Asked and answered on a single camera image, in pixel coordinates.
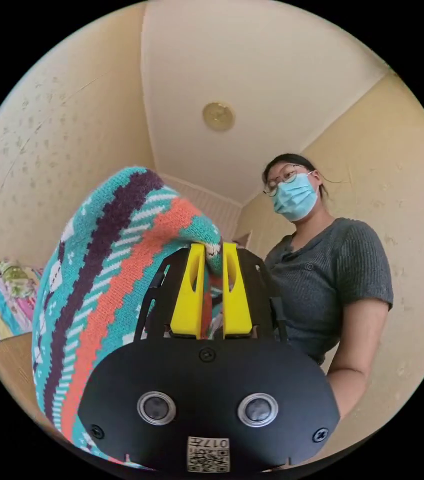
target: round ceiling fixture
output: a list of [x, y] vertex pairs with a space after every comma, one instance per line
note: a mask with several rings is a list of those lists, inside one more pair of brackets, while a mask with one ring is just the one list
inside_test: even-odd
[[222, 102], [214, 101], [203, 108], [203, 120], [208, 128], [216, 132], [224, 132], [233, 127], [235, 114]]

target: dark hair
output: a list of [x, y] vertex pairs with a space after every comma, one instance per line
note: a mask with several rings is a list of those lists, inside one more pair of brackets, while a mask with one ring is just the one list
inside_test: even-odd
[[[312, 162], [307, 160], [304, 156], [298, 155], [296, 153], [283, 153], [282, 155], [276, 156], [265, 167], [265, 170], [263, 171], [263, 174], [262, 174], [262, 180], [264, 184], [267, 183], [268, 173], [270, 172], [270, 169], [274, 165], [277, 165], [280, 163], [300, 165], [301, 167], [304, 167], [305, 169], [307, 169], [309, 172], [313, 172], [314, 170], [317, 170], [313, 166]], [[323, 183], [319, 186], [318, 191], [320, 192], [320, 198], [323, 198], [323, 194], [328, 195], [327, 189], [325, 188]]]

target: blue surgical mask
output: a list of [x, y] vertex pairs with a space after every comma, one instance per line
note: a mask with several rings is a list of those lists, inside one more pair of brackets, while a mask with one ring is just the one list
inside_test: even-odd
[[310, 173], [299, 173], [290, 183], [278, 184], [277, 193], [273, 197], [273, 208], [289, 222], [302, 220], [317, 203], [317, 192], [308, 179]]

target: knitted sock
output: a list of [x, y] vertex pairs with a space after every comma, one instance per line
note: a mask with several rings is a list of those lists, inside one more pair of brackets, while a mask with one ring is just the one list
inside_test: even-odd
[[45, 267], [33, 320], [40, 410], [74, 445], [101, 453], [77, 416], [93, 368], [132, 341], [143, 297], [168, 255], [206, 249], [202, 336], [221, 305], [222, 239], [215, 225], [154, 172], [126, 168], [83, 202]]

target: qr code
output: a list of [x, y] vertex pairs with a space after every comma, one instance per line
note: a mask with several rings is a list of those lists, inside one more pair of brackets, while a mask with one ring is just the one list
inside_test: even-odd
[[230, 448], [227, 438], [188, 438], [189, 472], [225, 473], [230, 471]]

